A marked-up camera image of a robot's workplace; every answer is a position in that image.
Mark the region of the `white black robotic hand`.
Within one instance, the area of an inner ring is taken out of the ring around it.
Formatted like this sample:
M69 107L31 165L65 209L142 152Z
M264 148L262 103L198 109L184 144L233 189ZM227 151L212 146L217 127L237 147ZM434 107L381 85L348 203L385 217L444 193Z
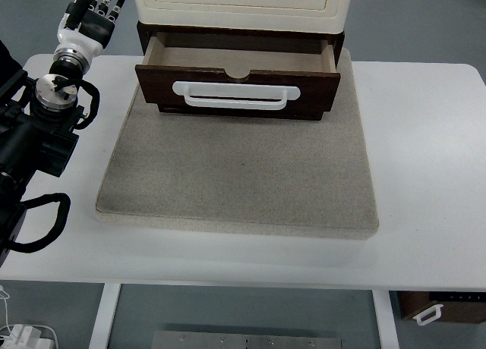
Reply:
M125 0L74 0L58 25L53 59L73 59L88 69L109 44Z

